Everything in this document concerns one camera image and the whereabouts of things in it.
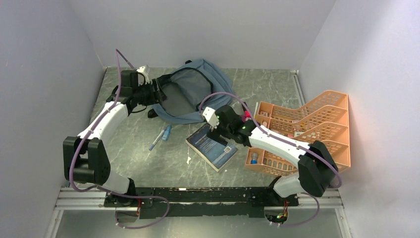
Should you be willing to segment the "blue-grey backpack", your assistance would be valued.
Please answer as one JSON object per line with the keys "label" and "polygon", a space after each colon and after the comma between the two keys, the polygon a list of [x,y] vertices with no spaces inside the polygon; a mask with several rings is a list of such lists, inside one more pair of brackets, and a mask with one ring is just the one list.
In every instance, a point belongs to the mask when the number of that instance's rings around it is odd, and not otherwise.
{"label": "blue-grey backpack", "polygon": [[205,59],[189,60],[156,80],[162,89],[161,101],[152,105],[148,117],[171,124],[201,123],[199,106],[205,97],[216,92],[233,94],[231,79]]}

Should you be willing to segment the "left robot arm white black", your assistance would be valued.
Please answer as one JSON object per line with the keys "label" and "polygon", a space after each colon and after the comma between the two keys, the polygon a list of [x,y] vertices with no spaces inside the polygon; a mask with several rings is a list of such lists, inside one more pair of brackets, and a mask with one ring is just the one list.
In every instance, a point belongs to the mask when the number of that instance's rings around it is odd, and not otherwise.
{"label": "left robot arm white black", "polygon": [[116,196],[123,206],[131,206],[138,199],[134,181],[111,168],[106,145],[118,126],[138,106],[150,106],[166,97],[159,82],[149,78],[148,66],[123,70],[118,85],[93,122],[77,136],[68,136],[63,141],[64,176],[78,192],[76,184],[89,184]]}

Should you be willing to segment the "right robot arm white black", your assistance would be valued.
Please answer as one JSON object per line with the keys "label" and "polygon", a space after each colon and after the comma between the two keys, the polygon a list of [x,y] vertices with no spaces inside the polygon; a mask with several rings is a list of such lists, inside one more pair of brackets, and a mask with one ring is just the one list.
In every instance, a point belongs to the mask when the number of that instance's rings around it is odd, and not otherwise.
{"label": "right robot arm white black", "polygon": [[318,140],[308,143],[271,131],[255,119],[244,121],[228,105],[215,110],[206,107],[202,112],[210,125],[208,136],[222,144],[227,139],[244,146],[259,148],[297,168],[297,172],[281,176],[267,192],[272,205],[280,205],[286,197],[307,193],[322,197],[338,175],[338,168],[326,145]]}

